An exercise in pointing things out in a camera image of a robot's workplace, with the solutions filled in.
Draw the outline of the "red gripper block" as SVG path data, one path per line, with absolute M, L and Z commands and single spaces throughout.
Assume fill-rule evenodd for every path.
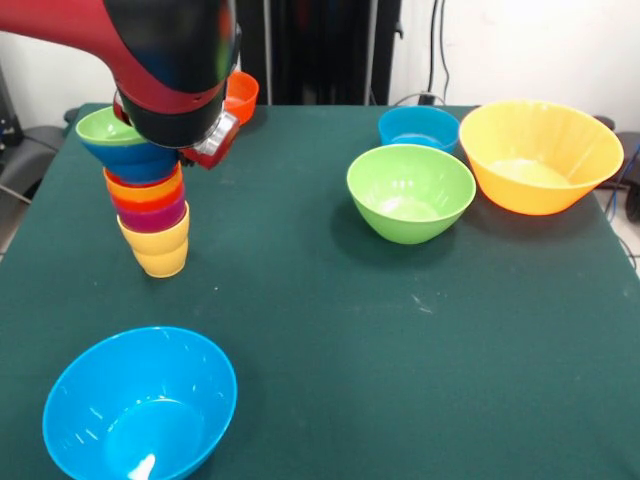
M 239 132 L 239 120 L 229 112 L 221 112 L 205 137 L 191 147 L 181 149 L 179 158 L 183 165 L 199 165 L 211 170 L 229 152 Z

